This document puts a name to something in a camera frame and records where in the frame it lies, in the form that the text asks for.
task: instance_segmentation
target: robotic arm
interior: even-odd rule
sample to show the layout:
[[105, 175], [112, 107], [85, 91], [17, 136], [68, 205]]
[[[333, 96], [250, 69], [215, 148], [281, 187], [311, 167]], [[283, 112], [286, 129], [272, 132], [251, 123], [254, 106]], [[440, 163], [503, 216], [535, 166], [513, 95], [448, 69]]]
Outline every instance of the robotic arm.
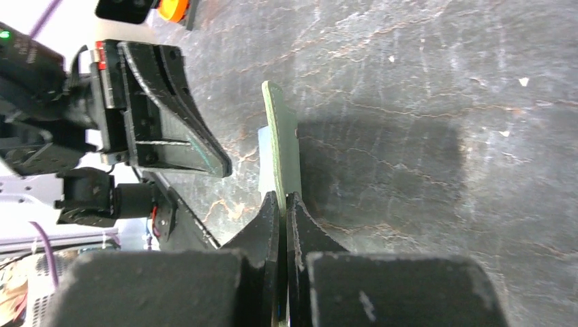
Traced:
[[[177, 201], [158, 173], [223, 178], [231, 164], [190, 94], [180, 49], [155, 44], [143, 24], [158, 1], [93, 2], [94, 29], [68, 73], [60, 54], [0, 23], [0, 159], [20, 176], [63, 179], [59, 223], [108, 227]], [[86, 50], [90, 73], [80, 74]], [[86, 142], [88, 129], [101, 132], [101, 149]], [[88, 152], [146, 178], [115, 187], [104, 171], [74, 169]]]

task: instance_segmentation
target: orange round object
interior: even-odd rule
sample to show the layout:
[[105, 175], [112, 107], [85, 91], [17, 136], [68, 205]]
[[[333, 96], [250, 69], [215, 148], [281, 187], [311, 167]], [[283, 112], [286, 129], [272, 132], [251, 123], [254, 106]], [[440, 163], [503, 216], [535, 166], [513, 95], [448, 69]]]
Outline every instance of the orange round object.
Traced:
[[189, 0], [161, 0], [157, 11], [169, 22], [180, 22], [185, 16]]

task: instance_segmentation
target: black table surface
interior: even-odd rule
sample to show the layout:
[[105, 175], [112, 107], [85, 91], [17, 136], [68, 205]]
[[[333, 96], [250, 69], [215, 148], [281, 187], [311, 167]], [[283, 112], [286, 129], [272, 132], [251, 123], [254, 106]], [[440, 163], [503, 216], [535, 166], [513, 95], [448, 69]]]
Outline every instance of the black table surface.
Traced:
[[233, 175], [167, 174], [214, 235], [260, 206], [260, 85], [299, 114], [303, 197], [351, 251], [459, 253], [512, 326], [578, 321], [578, 4], [205, 0], [159, 18]]

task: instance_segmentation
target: white speck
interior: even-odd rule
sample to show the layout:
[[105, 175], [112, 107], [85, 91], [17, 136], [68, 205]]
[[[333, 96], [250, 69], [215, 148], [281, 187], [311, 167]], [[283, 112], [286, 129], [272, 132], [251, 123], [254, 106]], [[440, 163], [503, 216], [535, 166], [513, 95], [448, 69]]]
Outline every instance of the white speck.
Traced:
[[521, 84], [523, 87], [526, 87], [526, 86], [528, 85], [528, 81], [529, 81], [529, 80], [530, 80], [530, 79], [527, 78], [527, 77], [524, 77], [524, 78], [520, 78], [520, 79], [519, 79], [520, 84]]
[[359, 302], [361, 302], [361, 304], [363, 305], [363, 310], [365, 310], [365, 314], [367, 315], [369, 320], [371, 322], [375, 322], [377, 320], [377, 317], [374, 313], [376, 308], [374, 308], [374, 305], [371, 303], [369, 297], [364, 291], [359, 291]]

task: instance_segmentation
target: gray surface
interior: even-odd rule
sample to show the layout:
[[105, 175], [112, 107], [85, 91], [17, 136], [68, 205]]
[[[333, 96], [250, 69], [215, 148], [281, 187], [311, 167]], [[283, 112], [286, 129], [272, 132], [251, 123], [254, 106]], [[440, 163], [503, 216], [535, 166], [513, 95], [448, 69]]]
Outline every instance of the gray surface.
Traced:
[[168, 179], [222, 243], [239, 231], [260, 205], [260, 84], [273, 80], [298, 110], [303, 197], [332, 236], [469, 255], [513, 326], [575, 326], [577, 7], [201, 1], [194, 32], [154, 25], [183, 48], [234, 173]]

